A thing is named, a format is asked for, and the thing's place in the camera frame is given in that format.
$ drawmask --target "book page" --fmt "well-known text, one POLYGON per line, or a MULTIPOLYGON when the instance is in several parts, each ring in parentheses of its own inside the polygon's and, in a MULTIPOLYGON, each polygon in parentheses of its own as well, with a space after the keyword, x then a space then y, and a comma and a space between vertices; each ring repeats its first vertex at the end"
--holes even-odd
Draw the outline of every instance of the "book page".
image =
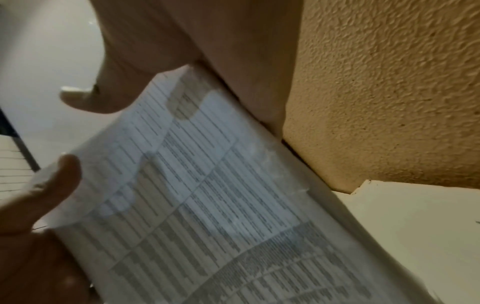
POLYGON ((45 221, 108 303, 411 303, 200 68, 74 153, 83 180, 45 221))

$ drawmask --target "white floor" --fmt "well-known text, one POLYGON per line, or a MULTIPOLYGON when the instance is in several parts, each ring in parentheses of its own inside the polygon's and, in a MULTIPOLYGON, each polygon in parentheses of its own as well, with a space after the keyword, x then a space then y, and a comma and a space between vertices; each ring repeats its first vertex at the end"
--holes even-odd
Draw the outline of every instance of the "white floor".
POLYGON ((102 57, 87 0, 7 0, 0 7, 0 107, 41 167, 112 120, 58 98, 61 86, 90 87, 102 57))

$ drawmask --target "open book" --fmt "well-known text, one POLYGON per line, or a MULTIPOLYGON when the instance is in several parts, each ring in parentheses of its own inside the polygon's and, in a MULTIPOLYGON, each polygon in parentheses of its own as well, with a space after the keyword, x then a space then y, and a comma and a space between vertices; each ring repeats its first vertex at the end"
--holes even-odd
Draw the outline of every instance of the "open book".
POLYGON ((434 302, 201 68, 73 153, 83 180, 44 220, 108 303, 434 302))

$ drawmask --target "stucco wall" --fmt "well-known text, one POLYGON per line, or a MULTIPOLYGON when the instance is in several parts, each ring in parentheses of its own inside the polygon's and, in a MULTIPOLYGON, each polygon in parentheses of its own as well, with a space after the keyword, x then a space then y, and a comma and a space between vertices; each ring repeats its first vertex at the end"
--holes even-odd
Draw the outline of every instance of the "stucco wall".
POLYGON ((333 188, 480 187, 480 2, 306 0, 284 136, 333 188))

